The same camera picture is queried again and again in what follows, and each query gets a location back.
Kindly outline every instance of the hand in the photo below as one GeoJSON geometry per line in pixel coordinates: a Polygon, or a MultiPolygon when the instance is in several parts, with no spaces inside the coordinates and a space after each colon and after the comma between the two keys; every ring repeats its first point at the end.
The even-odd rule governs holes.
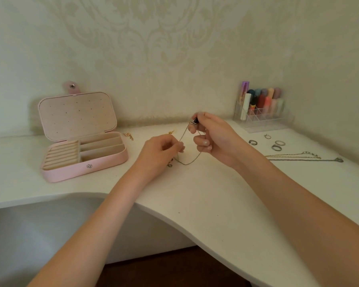
{"type": "Polygon", "coordinates": [[[136,170],[138,176],[147,184],[166,168],[178,152],[182,153],[184,149],[183,143],[173,135],[152,137],[145,142],[131,169],[136,170]]]}
{"type": "Polygon", "coordinates": [[[205,135],[194,137],[197,150],[207,152],[218,159],[223,164],[236,168],[239,165],[235,158],[236,149],[243,142],[242,138],[233,128],[221,118],[207,112],[199,112],[192,116],[198,118],[199,124],[190,124],[188,129],[192,134],[197,130],[205,132],[205,135]]]}

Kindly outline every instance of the white table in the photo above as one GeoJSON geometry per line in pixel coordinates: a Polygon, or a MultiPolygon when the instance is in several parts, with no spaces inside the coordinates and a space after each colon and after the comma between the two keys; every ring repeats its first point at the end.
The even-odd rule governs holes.
{"type": "MultiPolygon", "coordinates": [[[[323,159],[339,155],[290,129],[248,134],[229,123],[246,140],[258,141],[263,154],[278,154],[270,147],[285,141],[281,153],[311,151],[323,159]]],[[[180,138],[186,124],[119,129],[125,137],[129,160],[112,168],[59,183],[47,183],[39,166],[51,144],[43,136],[0,139],[0,208],[71,196],[105,197],[137,158],[144,141],[175,130],[180,138]]],[[[192,135],[183,139],[184,162],[197,154],[192,135]]],[[[292,179],[359,224],[359,166],[337,162],[276,161],[292,179]]],[[[136,202],[142,210],[183,232],[226,266],[260,286],[318,286],[280,232],[270,213],[247,183],[233,170],[207,154],[191,165],[173,162],[172,168],[149,184],[136,202]]]]}

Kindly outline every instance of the open jewelry box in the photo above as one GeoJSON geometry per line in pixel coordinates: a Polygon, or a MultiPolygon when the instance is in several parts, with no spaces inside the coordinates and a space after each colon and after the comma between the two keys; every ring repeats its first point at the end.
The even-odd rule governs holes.
{"type": "Polygon", "coordinates": [[[84,175],[128,160],[110,97],[104,92],[47,97],[38,104],[45,136],[54,142],[41,172],[48,182],[84,175]]]}

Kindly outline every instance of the clear acrylic organizer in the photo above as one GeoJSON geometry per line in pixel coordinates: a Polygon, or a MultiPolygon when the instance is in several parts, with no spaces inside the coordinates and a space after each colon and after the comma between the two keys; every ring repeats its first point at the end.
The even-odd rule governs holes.
{"type": "Polygon", "coordinates": [[[241,120],[241,109],[236,108],[233,120],[249,133],[286,129],[294,122],[287,107],[283,107],[279,114],[264,112],[264,109],[249,110],[246,118],[241,120]]]}

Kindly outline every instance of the jewelry box lid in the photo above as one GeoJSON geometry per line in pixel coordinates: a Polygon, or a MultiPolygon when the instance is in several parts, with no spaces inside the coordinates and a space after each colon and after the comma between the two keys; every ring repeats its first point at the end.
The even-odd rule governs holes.
{"type": "Polygon", "coordinates": [[[45,136],[55,142],[117,127],[112,101],[104,92],[47,97],[39,102],[38,112],[45,136]]]}

